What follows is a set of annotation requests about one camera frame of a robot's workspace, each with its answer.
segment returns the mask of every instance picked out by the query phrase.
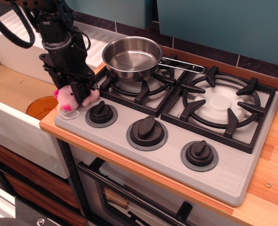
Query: teal wall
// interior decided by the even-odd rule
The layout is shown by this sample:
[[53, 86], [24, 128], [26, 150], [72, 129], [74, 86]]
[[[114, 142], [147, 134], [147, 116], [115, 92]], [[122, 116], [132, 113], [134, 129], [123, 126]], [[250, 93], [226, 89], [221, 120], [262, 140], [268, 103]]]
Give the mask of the teal wall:
[[162, 34], [278, 65], [278, 0], [157, 0]]
[[78, 12], [145, 29], [152, 23], [153, 0], [66, 0]]

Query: screw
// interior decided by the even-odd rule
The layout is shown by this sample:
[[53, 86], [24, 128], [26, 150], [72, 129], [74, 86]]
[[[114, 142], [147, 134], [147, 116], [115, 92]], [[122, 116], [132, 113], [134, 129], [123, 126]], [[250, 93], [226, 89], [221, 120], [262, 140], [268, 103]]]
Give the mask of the screw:
[[37, 221], [38, 226], [42, 226], [42, 225], [44, 225], [44, 223], [45, 223], [45, 220], [42, 218], [38, 219], [38, 221]]
[[272, 187], [272, 184], [270, 182], [266, 183], [266, 187], [267, 188], [271, 188]]

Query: stuffed toy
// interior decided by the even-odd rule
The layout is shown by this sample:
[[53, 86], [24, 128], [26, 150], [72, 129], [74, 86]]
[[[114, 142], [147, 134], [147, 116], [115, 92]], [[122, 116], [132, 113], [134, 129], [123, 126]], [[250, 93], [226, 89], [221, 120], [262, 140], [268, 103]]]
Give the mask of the stuffed toy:
[[[67, 112], [71, 112], [79, 106], [75, 96], [73, 95], [72, 88], [70, 85], [64, 86], [60, 90], [55, 90], [53, 96], [62, 105], [62, 108]], [[99, 90], [92, 90], [91, 94], [83, 100], [82, 106], [88, 106], [89, 103], [96, 101], [98, 97]]]

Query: pan handle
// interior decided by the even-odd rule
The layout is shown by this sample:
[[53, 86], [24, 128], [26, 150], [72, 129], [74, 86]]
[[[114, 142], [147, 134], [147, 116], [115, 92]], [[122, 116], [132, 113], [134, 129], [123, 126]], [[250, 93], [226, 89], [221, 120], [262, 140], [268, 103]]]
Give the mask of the pan handle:
[[195, 64], [191, 64], [191, 63], [188, 63], [188, 62], [185, 62], [185, 61], [174, 60], [174, 59], [170, 59], [170, 58], [166, 58], [166, 57], [162, 57], [162, 58], [165, 59], [165, 60], [172, 60], [172, 61], [176, 61], [176, 62], [179, 62], [179, 63], [184, 63], [184, 64], [188, 64], [188, 65], [191, 65], [191, 66], [199, 67], [199, 68], [202, 69], [202, 71], [201, 72], [197, 72], [197, 71], [192, 71], [192, 70], [181, 68], [181, 67], [175, 67], [175, 66], [163, 65], [163, 64], [158, 64], [158, 65], [166, 66], [166, 67], [172, 67], [172, 68], [176, 68], [176, 69], [180, 69], [180, 70], [184, 70], [184, 71], [188, 71], [188, 72], [194, 72], [194, 73], [203, 73], [205, 71], [205, 68], [203, 68], [200, 65], [195, 65]]

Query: wooden drawer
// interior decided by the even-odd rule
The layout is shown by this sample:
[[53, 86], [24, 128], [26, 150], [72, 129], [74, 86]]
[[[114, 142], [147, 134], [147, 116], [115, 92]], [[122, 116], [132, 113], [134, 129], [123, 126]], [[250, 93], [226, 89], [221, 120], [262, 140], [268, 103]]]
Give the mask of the wooden drawer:
[[46, 189], [56, 197], [65, 201], [70, 206], [79, 208], [73, 191], [62, 178], [53, 175], [45, 169], [13, 153], [0, 145], [0, 162], [13, 169], [15, 172], [31, 180], [38, 186]]
[[47, 210], [51, 214], [63, 219], [73, 226], [84, 226], [85, 221], [82, 217], [71, 212], [65, 207], [54, 202], [52, 199], [42, 195], [41, 193], [33, 190], [32, 188], [22, 184], [9, 175], [5, 175], [9, 183], [12, 185], [16, 193], [25, 198], [26, 200], [36, 204], [37, 206]]

